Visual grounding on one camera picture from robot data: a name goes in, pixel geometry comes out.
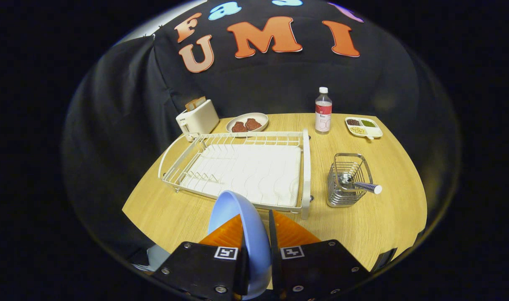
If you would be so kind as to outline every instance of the dish rack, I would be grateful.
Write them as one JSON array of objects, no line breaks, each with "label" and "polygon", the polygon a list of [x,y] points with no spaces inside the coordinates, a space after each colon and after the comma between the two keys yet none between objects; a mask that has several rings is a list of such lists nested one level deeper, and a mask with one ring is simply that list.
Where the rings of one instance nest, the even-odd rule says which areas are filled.
[{"label": "dish rack", "polygon": [[255,207],[291,211],[308,218],[308,131],[199,135],[169,170],[158,177],[176,192],[217,199],[221,191],[243,195]]},{"label": "dish rack", "polygon": [[336,154],[327,177],[327,204],[331,207],[349,207],[358,202],[367,190],[357,187],[354,182],[373,184],[366,159],[361,154]]}]

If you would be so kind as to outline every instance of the meat patty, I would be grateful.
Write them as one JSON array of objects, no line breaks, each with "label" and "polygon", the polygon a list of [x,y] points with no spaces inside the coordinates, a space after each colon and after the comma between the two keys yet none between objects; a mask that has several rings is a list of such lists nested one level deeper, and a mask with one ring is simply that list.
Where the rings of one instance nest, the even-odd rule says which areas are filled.
[{"label": "meat patty", "polygon": [[249,131],[256,130],[261,126],[262,124],[259,124],[254,118],[247,118],[247,122],[245,123],[245,127],[247,127]]},{"label": "meat patty", "polygon": [[246,132],[246,131],[247,131],[247,128],[243,125],[243,122],[237,121],[234,124],[234,126],[232,127],[233,133],[241,133],[241,132]]}]

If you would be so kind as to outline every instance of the beans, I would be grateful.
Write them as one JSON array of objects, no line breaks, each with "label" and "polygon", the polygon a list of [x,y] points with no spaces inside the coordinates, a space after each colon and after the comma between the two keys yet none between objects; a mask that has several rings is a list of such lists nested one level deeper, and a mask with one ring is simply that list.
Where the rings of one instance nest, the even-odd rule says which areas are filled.
[{"label": "beans", "polygon": [[355,134],[359,135],[365,135],[366,131],[363,128],[357,128],[356,126],[353,126],[349,128],[350,131],[354,132]]},{"label": "beans", "polygon": [[348,125],[360,125],[358,120],[354,120],[354,119],[348,119],[347,123],[348,123]]},{"label": "beans", "polygon": [[372,122],[369,122],[367,120],[362,120],[362,124],[365,125],[365,126],[369,126],[370,128],[374,128],[375,127],[375,124],[373,124]]}]

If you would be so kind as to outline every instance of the wooden table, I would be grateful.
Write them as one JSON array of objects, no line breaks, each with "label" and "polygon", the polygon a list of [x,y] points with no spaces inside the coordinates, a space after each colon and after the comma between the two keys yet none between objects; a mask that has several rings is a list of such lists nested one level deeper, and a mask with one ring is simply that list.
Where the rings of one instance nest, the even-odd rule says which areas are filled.
[{"label": "wooden table", "polygon": [[[310,139],[312,186],[314,201],[307,220],[300,214],[284,213],[320,240],[336,239],[368,270],[377,257],[397,248],[396,258],[411,247],[424,229],[427,217],[425,192],[415,166],[394,135],[376,117],[333,114],[331,131],[318,135],[312,114],[268,115],[265,131],[302,131],[308,129]],[[348,116],[371,118],[383,131],[383,137],[370,141],[352,135],[344,119]],[[220,120],[212,133],[226,132],[232,118]],[[167,154],[162,170],[168,170],[188,147],[180,139]],[[383,186],[381,194],[367,193],[347,208],[327,205],[327,175],[336,153],[359,153],[365,156],[374,182]],[[158,176],[161,156],[142,177],[123,207],[127,217],[151,240],[172,252],[183,241],[199,242],[207,228],[215,200],[180,191],[163,183]],[[258,209],[266,228],[268,210]]]}]

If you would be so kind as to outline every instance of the toaster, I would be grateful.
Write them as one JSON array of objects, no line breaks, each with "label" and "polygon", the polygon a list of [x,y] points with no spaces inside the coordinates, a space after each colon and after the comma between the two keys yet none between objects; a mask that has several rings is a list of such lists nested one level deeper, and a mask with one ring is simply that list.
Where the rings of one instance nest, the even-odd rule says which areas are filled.
[{"label": "toaster", "polygon": [[182,133],[186,139],[192,142],[201,134],[210,134],[210,132],[218,125],[219,117],[214,109],[211,99],[207,99],[202,105],[195,110],[180,113],[176,116],[176,122],[180,126]]}]

